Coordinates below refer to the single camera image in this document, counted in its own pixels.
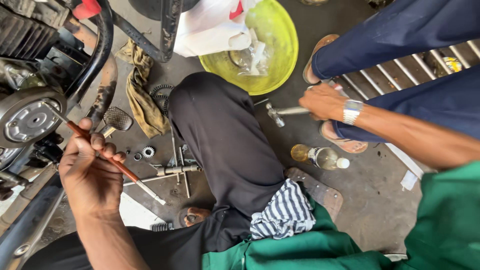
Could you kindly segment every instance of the blue and white striped cloth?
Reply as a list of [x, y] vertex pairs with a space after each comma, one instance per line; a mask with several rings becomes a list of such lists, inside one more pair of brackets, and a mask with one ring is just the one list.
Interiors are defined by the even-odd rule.
[[252, 239], [267, 237], [282, 239], [308, 232], [316, 221], [311, 210], [312, 206], [301, 192], [299, 185], [287, 179], [265, 210], [252, 215], [250, 225]]

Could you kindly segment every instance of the oily rag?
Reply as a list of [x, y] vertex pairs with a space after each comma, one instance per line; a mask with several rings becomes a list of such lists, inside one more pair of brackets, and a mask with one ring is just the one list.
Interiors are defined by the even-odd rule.
[[153, 99], [143, 88], [153, 66], [153, 59], [131, 38], [115, 56], [134, 65], [132, 72], [128, 75], [126, 88], [130, 108], [138, 124], [148, 138], [165, 134], [170, 129], [168, 118], [160, 112]]

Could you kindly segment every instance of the red part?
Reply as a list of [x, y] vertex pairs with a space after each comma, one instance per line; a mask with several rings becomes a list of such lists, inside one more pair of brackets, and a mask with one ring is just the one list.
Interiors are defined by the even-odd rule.
[[235, 17], [240, 15], [242, 12], [243, 12], [243, 7], [241, 5], [241, 1], [239, 1], [239, 5], [237, 6], [237, 10], [235, 12], [230, 12], [230, 15], [228, 16], [228, 18], [230, 20], [233, 20], [233, 19], [235, 19]]
[[82, 0], [82, 2], [72, 10], [72, 14], [79, 20], [88, 19], [102, 11], [102, 7], [96, 0]]

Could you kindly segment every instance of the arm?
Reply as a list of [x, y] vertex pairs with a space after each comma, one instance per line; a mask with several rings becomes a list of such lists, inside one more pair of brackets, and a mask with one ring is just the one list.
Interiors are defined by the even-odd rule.
[[[342, 97], [326, 84], [305, 91], [299, 100], [320, 119], [343, 120]], [[480, 141], [433, 123], [364, 105], [355, 126], [378, 135], [435, 169], [450, 169], [480, 160]]]
[[[79, 126], [88, 131], [92, 122], [82, 119]], [[95, 270], [148, 270], [120, 217], [123, 174], [105, 158], [125, 160], [114, 144], [105, 143], [101, 134], [91, 142], [74, 135], [60, 161], [59, 173], [75, 217], [78, 235]]]

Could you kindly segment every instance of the wristwatch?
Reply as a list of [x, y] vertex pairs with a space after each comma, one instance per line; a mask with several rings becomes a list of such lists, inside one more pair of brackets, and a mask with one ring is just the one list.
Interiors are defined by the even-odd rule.
[[362, 110], [363, 102], [353, 99], [345, 100], [343, 104], [343, 123], [353, 125]]

